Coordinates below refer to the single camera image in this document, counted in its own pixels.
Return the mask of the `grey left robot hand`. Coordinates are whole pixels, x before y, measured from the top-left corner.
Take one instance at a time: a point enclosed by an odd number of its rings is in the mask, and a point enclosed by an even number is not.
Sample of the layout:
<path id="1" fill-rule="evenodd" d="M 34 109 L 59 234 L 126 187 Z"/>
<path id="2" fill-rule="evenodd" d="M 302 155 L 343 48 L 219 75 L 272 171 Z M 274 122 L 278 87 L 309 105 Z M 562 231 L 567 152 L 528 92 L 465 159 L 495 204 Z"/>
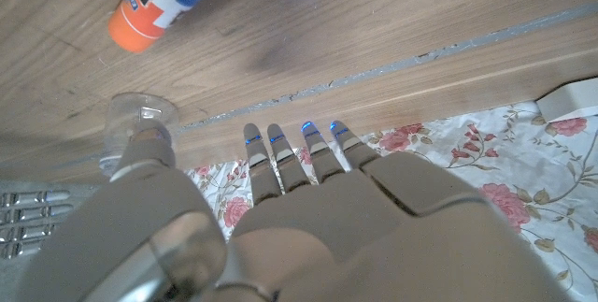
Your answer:
<path id="1" fill-rule="evenodd" d="M 140 122 L 108 184 L 26 269 L 20 301 L 564 301 L 566 292 L 479 190 L 407 152 L 381 156 L 342 122 L 341 165 L 302 133 L 311 184 L 283 132 L 247 124 L 255 204 L 226 237 Z"/>

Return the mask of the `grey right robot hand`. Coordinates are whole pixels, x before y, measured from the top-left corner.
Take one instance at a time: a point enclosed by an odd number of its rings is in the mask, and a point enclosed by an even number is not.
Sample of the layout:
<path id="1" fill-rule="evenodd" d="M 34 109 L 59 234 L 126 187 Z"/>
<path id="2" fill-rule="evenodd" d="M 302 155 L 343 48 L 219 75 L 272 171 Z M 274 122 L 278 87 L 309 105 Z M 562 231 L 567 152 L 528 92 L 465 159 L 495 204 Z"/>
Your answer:
<path id="1" fill-rule="evenodd" d="M 67 190 L 1 194 L 1 259 L 36 253 L 74 209 Z"/>

